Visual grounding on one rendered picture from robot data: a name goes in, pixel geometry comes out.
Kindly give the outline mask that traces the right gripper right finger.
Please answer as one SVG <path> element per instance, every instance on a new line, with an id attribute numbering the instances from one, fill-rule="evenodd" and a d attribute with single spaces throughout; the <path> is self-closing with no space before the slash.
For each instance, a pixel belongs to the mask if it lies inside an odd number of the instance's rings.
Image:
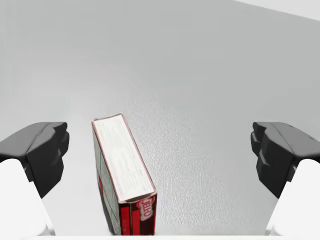
<path id="1" fill-rule="evenodd" d="M 254 122 L 260 182 L 277 198 L 267 236 L 320 237 L 320 140 L 283 122 Z"/>

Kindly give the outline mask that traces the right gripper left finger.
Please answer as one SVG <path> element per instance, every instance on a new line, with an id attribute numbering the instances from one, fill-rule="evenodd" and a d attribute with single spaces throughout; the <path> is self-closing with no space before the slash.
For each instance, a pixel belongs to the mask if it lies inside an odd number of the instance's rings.
<path id="1" fill-rule="evenodd" d="M 43 204 L 61 180 L 66 122 L 37 122 L 0 141 L 0 237 L 54 236 Z"/>

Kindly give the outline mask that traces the dark red and white carton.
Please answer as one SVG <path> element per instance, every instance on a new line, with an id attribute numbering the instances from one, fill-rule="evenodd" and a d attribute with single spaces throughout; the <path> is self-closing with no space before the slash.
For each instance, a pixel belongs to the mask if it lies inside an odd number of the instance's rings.
<path id="1" fill-rule="evenodd" d="M 158 192 L 123 114 L 91 122 L 99 192 L 114 235 L 155 234 Z"/>

